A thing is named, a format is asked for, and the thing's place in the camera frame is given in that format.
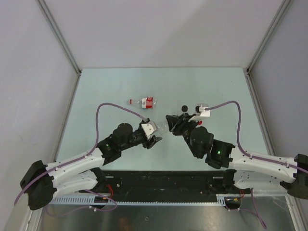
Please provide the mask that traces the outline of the black bottle cap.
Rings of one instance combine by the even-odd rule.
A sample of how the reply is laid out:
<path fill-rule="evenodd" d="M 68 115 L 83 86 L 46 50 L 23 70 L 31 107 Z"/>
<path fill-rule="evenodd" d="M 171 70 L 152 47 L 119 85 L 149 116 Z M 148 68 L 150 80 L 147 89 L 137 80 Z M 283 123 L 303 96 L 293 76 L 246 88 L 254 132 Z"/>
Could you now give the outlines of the black bottle cap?
<path fill-rule="evenodd" d="M 186 105 L 183 105 L 181 107 L 182 112 L 187 112 L 188 111 L 188 107 Z"/>

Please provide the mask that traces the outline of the right aluminium frame post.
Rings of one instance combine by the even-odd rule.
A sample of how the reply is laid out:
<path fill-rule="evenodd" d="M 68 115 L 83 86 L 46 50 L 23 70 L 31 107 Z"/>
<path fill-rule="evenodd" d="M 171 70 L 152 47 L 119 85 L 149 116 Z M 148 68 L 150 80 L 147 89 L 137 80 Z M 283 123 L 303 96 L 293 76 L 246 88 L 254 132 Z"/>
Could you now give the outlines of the right aluminium frame post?
<path fill-rule="evenodd" d="M 294 2 L 293 0 L 283 0 L 282 1 L 265 35 L 263 36 L 261 43 L 259 44 L 249 65 L 246 68 L 246 71 L 248 74 L 250 74 L 253 71 L 255 65 L 257 64 L 260 57 L 264 53 L 266 47 L 268 46 L 269 42 L 271 41 L 272 37 L 274 36 L 276 30 L 278 29 L 279 25 L 281 24 L 282 20 L 284 19 L 285 15 L 287 14 L 293 2 Z"/>

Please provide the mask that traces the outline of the small clear blue-label bottle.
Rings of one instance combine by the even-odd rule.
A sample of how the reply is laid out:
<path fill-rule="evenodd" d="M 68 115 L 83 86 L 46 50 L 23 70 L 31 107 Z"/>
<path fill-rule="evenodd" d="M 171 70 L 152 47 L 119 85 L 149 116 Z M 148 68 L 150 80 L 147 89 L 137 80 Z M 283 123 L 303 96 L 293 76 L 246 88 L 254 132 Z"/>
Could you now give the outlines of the small clear blue-label bottle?
<path fill-rule="evenodd" d="M 182 112 L 181 108 L 179 109 L 178 111 L 178 115 L 181 115 L 181 114 L 184 114 L 184 113 L 187 113 L 187 112 Z"/>

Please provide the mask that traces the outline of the left aluminium frame post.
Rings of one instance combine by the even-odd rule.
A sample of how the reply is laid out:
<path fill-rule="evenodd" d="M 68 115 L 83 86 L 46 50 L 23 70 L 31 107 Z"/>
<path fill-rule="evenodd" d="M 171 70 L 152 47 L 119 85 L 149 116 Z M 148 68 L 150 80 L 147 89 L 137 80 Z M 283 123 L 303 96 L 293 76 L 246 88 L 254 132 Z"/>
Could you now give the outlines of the left aluminium frame post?
<path fill-rule="evenodd" d="M 64 52 L 65 56 L 67 57 L 70 65 L 72 66 L 74 72 L 79 76 L 81 73 L 81 70 L 71 52 L 71 49 L 69 48 L 59 26 L 56 23 L 56 20 L 54 19 L 51 10 L 49 9 L 47 3 L 45 0 L 36 0 L 37 5 L 39 6 L 42 15 L 46 19 L 46 22 L 48 23 L 51 31 L 53 32 L 56 40 L 58 41 L 62 51 Z"/>

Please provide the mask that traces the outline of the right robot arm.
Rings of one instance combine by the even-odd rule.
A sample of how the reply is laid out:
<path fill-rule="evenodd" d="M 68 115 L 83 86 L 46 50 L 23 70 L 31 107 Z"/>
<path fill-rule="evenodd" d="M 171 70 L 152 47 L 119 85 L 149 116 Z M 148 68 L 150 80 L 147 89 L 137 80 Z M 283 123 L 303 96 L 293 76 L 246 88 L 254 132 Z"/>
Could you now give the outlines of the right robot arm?
<path fill-rule="evenodd" d="M 205 163 L 215 169 L 222 167 L 236 171 L 253 171 L 269 176 L 269 183 L 279 181 L 279 185 L 293 197 L 308 198 L 308 157 L 279 157 L 250 153 L 239 144 L 216 140 L 205 127 L 199 126 L 195 116 L 183 113 L 167 115 L 169 132 L 182 136 L 193 156 L 205 159 Z"/>

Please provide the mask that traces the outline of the aluminium frame post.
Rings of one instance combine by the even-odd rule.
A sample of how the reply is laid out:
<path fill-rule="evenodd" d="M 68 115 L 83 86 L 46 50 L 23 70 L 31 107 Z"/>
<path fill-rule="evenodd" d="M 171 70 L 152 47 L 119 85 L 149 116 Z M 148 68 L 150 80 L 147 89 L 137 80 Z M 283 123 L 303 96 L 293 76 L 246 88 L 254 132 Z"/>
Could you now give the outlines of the aluminium frame post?
<path fill-rule="evenodd" d="M 263 36 L 261 43 L 259 44 L 249 65 L 246 68 L 246 71 L 248 74 L 250 74 L 253 71 L 255 65 L 257 64 L 260 57 L 264 53 L 266 47 L 268 46 L 269 42 L 271 41 L 272 37 L 274 36 L 276 30 L 278 29 L 279 25 L 281 24 L 282 20 L 284 19 L 285 15 L 287 14 L 293 2 L 294 2 L 293 0 L 283 0 L 282 1 L 265 35 Z"/>
<path fill-rule="evenodd" d="M 64 52 L 65 56 L 67 57 L 70 65 L 72 66 L 74 72 L 79 76 L 81 73 L 81 70 L 71 52 L 71 49 L 69 48 L 59 26 L 56 23 L 56 20 L 54 19 L 51 10 L 49 9 L 47 3 L 45 0 L 36 0 L 37 5 L 39 6 L 42 15 L 46 19 L 46 22 L 48 23 L 51 31 L 53 32 L 56 40 L 58 41 L 62 51 Z"/>

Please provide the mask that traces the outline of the large clear unlabeled bottle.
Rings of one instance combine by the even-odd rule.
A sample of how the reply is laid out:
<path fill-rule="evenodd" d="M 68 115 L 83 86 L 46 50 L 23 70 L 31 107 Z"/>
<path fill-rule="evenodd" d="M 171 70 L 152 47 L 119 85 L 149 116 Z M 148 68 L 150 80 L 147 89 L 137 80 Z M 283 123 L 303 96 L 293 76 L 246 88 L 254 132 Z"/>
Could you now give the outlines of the large clear unlabeled bottle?
<path fill-rule="evenodd" d="M 169 132 L 168 122 L 166 119 L 156 123 L 157 131 L 155 136 L 162 137 Z"/>

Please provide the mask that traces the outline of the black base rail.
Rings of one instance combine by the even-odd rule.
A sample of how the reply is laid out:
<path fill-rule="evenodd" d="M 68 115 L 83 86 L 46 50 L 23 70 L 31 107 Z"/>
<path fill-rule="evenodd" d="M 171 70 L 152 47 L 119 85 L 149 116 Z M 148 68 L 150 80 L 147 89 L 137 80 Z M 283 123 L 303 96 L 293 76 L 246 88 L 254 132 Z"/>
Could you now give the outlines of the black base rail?
<path fill-rule="evenodd" d="M 117 202 L 214 202 L 218 194 L 240 194 L 234 170 L 225 171 L 116 171 L 103 170 L 103 182 L 92 189 L 111 193 Z"/>

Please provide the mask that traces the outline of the clear red-label bottle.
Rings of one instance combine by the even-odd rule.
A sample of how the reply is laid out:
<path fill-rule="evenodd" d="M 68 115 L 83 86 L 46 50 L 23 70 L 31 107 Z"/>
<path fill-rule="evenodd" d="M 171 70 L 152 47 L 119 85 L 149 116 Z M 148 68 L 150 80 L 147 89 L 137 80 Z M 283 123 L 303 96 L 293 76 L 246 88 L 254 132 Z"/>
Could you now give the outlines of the clear red-label bottle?
<path fill-rule="evenodd" d="M 128 105 L 139 109 L 154 109 L 157 105 L 157 101 L 154 97 L 145 97 L 139 100 L 129 99 Z"/>

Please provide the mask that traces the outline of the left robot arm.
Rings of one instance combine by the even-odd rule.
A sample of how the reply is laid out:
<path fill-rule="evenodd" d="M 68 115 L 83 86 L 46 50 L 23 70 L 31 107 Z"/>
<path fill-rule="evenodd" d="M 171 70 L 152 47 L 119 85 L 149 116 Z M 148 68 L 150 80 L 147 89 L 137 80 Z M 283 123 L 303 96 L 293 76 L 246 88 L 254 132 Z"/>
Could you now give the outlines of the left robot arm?
<path fill-rule="evenodd" d="M 143 120 L 137 130 L 128 123 L 121 123 L 111 135 L 94 148 L 64 161 L 44 164 L 34 162 L 20 182 L 22 193 L 28 196 L 30 210 L 38 210 L 53 199 L 77 191 L 106 188 L 106 176 L 100 169 L 117 159 L 124 150 L 142 145 L 152 148 L 161 140 L 155 133 L 158 127 L 150 119 Z"/>

